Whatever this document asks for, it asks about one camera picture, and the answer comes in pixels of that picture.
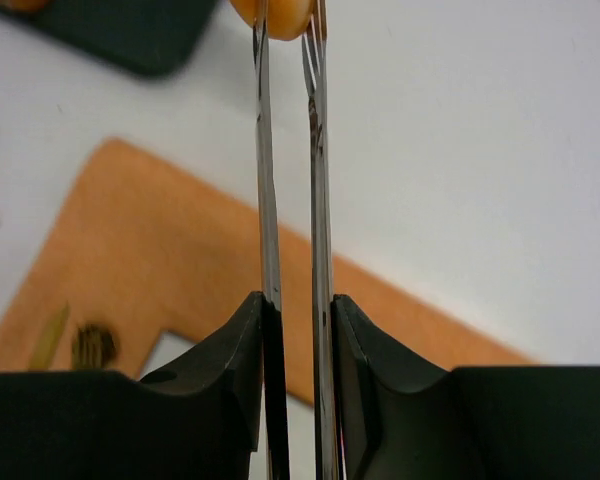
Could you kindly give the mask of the metal serving tongs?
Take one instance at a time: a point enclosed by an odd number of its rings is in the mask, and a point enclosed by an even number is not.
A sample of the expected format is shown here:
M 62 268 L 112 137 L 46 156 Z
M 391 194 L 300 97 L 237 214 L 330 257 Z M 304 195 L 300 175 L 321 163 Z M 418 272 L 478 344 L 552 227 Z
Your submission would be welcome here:
M 268 8 L 255 5 L 252 27 L 256 76 L 256 159 L 263 303 L 263 359 L 268 476 L 290 476 L 289 440 L 282 326 L 282 291 L 274 185 L 269 77 Z M 312 343 L 316 476 L 343 476 L 342 445 L 334 373 L 331 303 L 333 262 L 327 128 L 326 4 L 311 5 L 308 26 L 301 36 L 302 63 L 308 95 L 311 166 Z

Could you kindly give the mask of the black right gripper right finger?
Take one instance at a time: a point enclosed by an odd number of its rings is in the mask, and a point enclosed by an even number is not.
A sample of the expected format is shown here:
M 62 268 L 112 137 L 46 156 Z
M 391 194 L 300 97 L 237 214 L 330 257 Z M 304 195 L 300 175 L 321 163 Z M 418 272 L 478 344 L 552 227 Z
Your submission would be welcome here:
M 600 479 L 600 366 L 444 370 L 332 305 L 351 479 Z

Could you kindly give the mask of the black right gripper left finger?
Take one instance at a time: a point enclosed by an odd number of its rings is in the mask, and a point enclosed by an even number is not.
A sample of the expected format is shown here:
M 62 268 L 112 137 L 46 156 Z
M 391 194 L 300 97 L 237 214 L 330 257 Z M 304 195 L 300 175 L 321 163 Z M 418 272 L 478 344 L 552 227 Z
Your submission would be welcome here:
M 260 292 L 140 380 L 0 373 L 0 479 L 245 479 L 260 433 L 284 478 L 282 322 Z

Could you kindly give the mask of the round orange bread roll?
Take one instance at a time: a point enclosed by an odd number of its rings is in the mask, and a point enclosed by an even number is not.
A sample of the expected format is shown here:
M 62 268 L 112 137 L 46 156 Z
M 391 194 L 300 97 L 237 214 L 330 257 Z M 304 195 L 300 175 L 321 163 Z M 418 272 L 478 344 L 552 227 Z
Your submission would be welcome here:
M 254 26 L 259 1 L 230 0 L 230 4 L 249 27 Z M 269 0 L 269 37 L 281 41 L 291 41 L 299 37 L 308 26 L 314 4 L 312 0 Z

